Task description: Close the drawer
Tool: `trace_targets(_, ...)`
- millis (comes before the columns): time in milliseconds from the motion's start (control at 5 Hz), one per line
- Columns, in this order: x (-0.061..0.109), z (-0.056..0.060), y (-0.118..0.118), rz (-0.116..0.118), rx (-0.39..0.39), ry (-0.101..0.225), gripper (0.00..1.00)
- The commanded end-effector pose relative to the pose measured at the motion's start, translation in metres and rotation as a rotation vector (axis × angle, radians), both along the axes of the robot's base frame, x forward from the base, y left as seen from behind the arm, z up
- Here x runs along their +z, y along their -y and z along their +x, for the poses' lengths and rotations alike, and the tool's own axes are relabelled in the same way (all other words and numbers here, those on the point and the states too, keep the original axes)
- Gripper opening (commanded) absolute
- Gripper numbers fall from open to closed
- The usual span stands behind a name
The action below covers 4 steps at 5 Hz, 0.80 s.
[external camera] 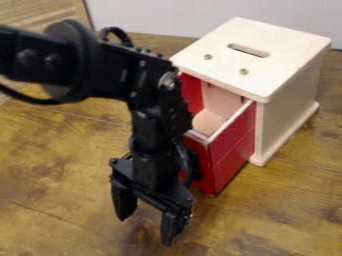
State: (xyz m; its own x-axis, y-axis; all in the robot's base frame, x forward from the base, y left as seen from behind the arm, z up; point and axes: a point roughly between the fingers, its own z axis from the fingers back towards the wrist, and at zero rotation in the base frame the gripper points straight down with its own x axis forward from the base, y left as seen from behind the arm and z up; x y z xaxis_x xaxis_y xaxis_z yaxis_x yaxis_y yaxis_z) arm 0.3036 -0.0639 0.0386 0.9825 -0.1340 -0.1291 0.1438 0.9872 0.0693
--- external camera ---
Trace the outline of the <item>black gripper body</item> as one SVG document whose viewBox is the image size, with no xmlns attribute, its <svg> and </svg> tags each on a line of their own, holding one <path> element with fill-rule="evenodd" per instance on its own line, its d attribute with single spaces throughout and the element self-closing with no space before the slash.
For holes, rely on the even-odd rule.
<svg viewBox="0 0 342 256">
<path fill-rule="evenodd" d="M 173 146 L 161 152 L 131 152 L 123 158 L 113 158 L 110 180 L 119 179 L 133 189 L 138 200 L 145 200 L 162 212 L 167 209 L 193 210 L 194 197 L 183 185 L 186 174 L 181 169 L 178 150 Z"/>
</svg>

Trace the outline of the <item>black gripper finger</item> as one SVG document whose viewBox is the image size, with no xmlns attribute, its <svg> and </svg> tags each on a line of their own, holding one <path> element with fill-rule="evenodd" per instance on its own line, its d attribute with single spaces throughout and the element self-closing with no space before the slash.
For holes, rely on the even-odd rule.
<svg viewBox="0 0 342 256">
<path fill-rule="evenodd" d="M 161 222 L 161 241 L 163 246 L 170 246 L 175 237 L 183 232 L 185 227 L 193 220 L 193 210 L 183 209 L 171 211 L 170 209 L 162 212 Z"/>
<path fill-rule="evenodd" d="M 138 208 L 138 197 L 131 187 L 119 179 L 111 181 L 111 195 L 117 216 L 125 221 Z"/>
</svg>

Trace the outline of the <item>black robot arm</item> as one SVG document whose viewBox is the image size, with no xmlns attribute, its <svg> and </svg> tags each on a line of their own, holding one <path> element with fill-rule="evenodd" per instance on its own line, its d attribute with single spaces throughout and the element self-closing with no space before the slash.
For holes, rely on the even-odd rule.
<svg viewBox="0 0 342 256">
<path fill-rule="evenodd" d="M 145 200 L 162 212 L 161 239 L 169 246 L 193 217 L 189 186 L 194 154 L 182 143 L 193 114 L 171 61 L 134 46 L 127 33 L 94 33 L 63 20 L 42 33 L 0 25 L 0 75 L 42 85 L 47 99 L 0 84 L 0 92 L 42 105 L 107 98 L 127 103 L 133 120 L 130 153 L 113 158 L 111 195 L 117 216 L 127 219 Z"/>
</svg>

